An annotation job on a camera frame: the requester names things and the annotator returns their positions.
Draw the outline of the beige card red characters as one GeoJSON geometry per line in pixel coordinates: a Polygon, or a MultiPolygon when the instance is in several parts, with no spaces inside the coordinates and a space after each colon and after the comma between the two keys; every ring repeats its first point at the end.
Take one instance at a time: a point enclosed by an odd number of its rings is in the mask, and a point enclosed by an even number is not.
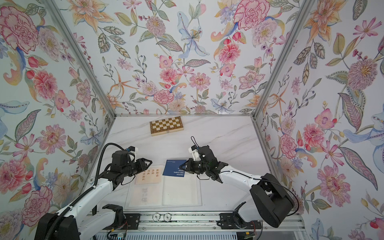
{"type": "Polygon", "coordinates": [[[134,188],[130,207],[158,206],[162,203],[161,191],[155,186],[139,186],[134,188]]]}

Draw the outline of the pale beige card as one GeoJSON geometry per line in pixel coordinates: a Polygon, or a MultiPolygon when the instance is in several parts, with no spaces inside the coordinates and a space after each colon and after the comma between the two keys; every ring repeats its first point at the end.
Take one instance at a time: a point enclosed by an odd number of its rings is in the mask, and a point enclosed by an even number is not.
{"type": "Polygon", "coordinates": [[[135,182],[136,185],[148,185],[148,184],[159,184],[163,181],[162,179],[163,168],[154,167],[150,168],[137,176],[135,182]]]}

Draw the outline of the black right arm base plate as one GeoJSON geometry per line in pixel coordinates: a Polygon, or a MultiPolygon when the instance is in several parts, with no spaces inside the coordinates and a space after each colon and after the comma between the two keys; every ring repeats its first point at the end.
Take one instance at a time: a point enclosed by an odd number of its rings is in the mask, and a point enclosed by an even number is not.
{"type": "Polygon", "coordinates": [[[262,224],[260,221],[245,222],[238,214],[221,213],[217,226],[222,230],[260,230],[262,224]]]}

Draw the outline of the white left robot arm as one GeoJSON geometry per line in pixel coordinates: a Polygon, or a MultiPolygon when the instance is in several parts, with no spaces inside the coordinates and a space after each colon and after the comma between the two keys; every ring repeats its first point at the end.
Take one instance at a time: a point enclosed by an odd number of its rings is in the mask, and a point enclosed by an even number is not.
{"type": "Polygon", "coordinates": [[[152,163],[145,158],[138,159],[134,151],[116,151],[109,167],[95,178],[94,185],[56,214],[45,214],[39,220],[35,239],[89,240],[105,228],[123,227],[127,218],[122,206],[107,204],[96,214],[91,211],[126,177],[145,172],[152,163]]]}

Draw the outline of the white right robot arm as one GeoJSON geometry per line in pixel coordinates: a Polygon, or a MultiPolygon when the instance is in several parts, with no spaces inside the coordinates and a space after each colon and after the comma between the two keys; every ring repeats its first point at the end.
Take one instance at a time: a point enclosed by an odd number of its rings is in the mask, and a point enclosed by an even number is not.
{"type": "Polygon", "coordinates": [[[235,226],[244,228],[247,223],[263,221],[278,228],[293,210],[293,194],[289,194],[272,174],[257,176],[237,170],[218,161],[209,146],[194,145],[189,152],[192,157],[179,166],[180,170],[206,175],[209,180],[234,186],[251,196],[250,201],[240,203],[233,210],[231,218],[235,226]]]}

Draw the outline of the white photo album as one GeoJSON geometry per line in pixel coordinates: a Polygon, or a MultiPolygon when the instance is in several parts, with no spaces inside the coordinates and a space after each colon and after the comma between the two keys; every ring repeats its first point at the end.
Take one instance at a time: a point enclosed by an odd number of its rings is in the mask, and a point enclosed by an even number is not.
{"type": "MultiPolygon", "coordinates": [[[[164,167],[162,165],[151,166],[154,167],[164,167]]],[[[129,192],[127,194],[127,200],[125,204],[126,210],[133,209],[153,209],[153,208],[178,208],[178,207],[194,207],[202,205],[201,198],[201,187],[198,179],[191,174],[185,174],[183,178],[181,177],[167,177],[163,176],[163,181],[159,184],[148,184],[148,185],[136,185],[137,176],[134,182],[129,187],[129,192]],[[133,194],[134,188],[139,186],[155,186],[161,191],[162,203],[158,206],[140,206],[140,207],[130,207],[130,200],[133,194]]]]}

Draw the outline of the dark blue card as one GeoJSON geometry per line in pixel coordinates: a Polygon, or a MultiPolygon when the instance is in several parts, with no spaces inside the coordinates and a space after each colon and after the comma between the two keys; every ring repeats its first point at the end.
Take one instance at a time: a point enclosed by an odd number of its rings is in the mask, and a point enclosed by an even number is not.
{"type": "Polygon", "coordinates": [[[186,160],[167,160],[164,167],[163,176],[183,178],[185,176],[185,171],[180,170],[179,167],[185,162],[186,160]]]}

